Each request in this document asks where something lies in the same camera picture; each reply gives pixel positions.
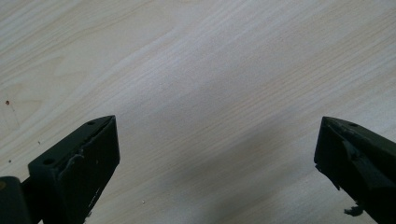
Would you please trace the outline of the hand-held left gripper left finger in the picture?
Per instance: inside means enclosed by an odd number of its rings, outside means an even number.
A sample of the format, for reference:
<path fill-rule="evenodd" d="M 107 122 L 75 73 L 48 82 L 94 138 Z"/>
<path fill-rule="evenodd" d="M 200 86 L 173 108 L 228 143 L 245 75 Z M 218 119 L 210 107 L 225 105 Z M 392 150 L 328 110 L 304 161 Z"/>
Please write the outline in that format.
<path fill-rule="evenodd" d="M 33 221 L 83 224 L 119 163 L 116 118 L 84 123 L 28 164 Z"/>

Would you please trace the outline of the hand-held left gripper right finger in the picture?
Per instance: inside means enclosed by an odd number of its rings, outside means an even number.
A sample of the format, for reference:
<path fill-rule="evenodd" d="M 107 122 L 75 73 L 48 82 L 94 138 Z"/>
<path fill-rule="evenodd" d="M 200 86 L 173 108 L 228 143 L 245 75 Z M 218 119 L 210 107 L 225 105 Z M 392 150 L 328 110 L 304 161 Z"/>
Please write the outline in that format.
<path fill-rule="evenodd" d="M 314 163 L 355 205 L 345 213 L 367 213 L 377 224 L 396 224 L 396 143 L 356 123 L 324 117 Z"/>

